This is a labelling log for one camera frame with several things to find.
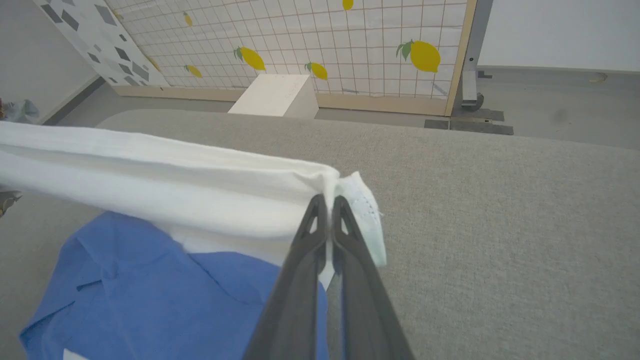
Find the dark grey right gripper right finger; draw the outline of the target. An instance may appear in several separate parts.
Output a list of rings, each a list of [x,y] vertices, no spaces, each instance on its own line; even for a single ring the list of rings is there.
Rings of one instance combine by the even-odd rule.
[[[341,280],[343,360],[415,360],[377,267],[344,196],[334,199],[333,264]]]

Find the white partition with grey frame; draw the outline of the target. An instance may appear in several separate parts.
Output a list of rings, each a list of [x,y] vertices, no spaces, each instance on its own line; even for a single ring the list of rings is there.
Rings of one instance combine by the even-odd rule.
[[[640,75],[640,0],[475,0],[461,102],[486,68]]]

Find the grey terrazzo print panel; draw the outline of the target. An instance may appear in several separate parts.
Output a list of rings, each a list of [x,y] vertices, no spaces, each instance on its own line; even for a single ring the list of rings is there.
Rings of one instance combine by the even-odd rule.
[[[169,83],[138,48],[105,0],[33,0],[98,75],[112,86]]]

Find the white and blue garment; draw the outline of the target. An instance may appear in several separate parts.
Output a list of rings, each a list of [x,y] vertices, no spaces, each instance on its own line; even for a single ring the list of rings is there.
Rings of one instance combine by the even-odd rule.
[[[28,360],[240,360],[312,198],[386,246],[358,173],[143,133],[0,121],[0,185],[100,208],[19,333]]]

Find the white box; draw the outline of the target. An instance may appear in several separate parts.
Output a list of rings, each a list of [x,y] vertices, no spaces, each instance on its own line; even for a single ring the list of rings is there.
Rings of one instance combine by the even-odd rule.
[[[319,111],[309,75],[260,74],[229,114],[314,119]]]

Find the crumpled pale blue cloth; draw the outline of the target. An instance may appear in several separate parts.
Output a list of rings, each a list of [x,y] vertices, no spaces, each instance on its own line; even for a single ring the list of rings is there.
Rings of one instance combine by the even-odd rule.
[[[29,99],[14,102],[0,98],[0,122],[36,125],[40,114],[38,107]]]

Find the light grey fabric sofa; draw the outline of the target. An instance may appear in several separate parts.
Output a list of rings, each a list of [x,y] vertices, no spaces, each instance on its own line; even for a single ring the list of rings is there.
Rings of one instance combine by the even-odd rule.
[[[377,203],[375,267],[414,360],[640,360],[640,151],[224,112],[134,110],[96,128],[358,173]],[[22,192],[14,187],[9,189]],[[25,193],[0,218],[0,360],[29,360],[64,242],[101,208]],[[317,360],[343,360],[332,211]]]

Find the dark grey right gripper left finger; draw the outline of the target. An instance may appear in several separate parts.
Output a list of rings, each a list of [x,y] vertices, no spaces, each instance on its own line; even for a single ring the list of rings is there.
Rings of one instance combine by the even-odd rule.
[[[319,275],[326,263],[325,197],[311,198],[242,360],[317,360]]]

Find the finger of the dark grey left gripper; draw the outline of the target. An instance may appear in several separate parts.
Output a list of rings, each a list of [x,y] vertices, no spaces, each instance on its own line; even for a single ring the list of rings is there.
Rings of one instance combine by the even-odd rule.
[[[0,218],[6,214],[7,210],[22,198],[22,192],[14,190],[0,190]]]

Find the lemon print tiled panel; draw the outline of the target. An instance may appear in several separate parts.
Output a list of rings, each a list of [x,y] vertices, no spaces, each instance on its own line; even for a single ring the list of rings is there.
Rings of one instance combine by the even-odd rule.
[[[329,109],[450,116],[478,0],[106,0],[169,86],[122,96],[237,101],[308,76]]]

